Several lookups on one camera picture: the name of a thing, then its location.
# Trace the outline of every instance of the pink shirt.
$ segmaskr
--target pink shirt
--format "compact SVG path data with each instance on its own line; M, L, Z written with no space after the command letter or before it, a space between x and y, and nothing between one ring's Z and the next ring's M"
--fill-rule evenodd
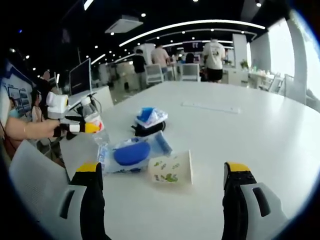
M169 55L166 50L161 47L157 47L151 52L151 59L154 64L160 64L161 68L167 67L166 59L169 58Z

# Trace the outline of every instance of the ceiling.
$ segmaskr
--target ceiling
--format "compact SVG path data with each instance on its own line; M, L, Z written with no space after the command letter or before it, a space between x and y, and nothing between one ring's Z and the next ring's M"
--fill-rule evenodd
M271 26L287 14L283 4L273 0L261 0L262 7L257 7L255 0L94 0L87 11L84 11L85 0L43 0L43 1L8 1L6 21L10 25L11 47L16 49L19 57L24 59L25 67L35 75L42 74L44 69L62 71L79 63L89 56L95 60L106 54L99 62L104 63L125 56L138 43L167 35L196 29L234 29L253 32L258 35L266 30L230 23L192 24L166 29L119 47L122 42L156 28L171 24L196 20L236 20L253 24ZM139 18L143 25L127 33L111 36L105 33L121 15ZM70 43L62 44L63 29L68 34L64 39ZM219 40L232 40L232 32L216 31ZM208 40L210 31L186 32L172 34L159 39L162 44L182 41ZM250 41L253 35L246 34Z

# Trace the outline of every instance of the plastic bottle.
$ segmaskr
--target plastic bottle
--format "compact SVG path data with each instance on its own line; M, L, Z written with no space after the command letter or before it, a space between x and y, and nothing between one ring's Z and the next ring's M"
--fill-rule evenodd
M105 128L105 125L100 117L95 106L91 103L90 97L86 97L81 100L83 106L83 117L86 123L93 123L100 127L100 131L93 134L93 139L98 145L106 145L109 143L109 135Z

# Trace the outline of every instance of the printed paper cup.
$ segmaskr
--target printed paper cup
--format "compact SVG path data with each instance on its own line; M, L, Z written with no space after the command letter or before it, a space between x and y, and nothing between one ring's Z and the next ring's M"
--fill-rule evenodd
M192 184L190 151L152 158L147 171L153 182Z

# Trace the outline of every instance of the poster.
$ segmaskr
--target poster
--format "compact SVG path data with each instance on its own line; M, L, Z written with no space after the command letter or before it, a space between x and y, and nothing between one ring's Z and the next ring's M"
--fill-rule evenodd
M31 92L33 89L31 80L8 62L5 76L2 79L2 86L5 88L8 96L14 99L19 116L25 116L27 120L31 121Z

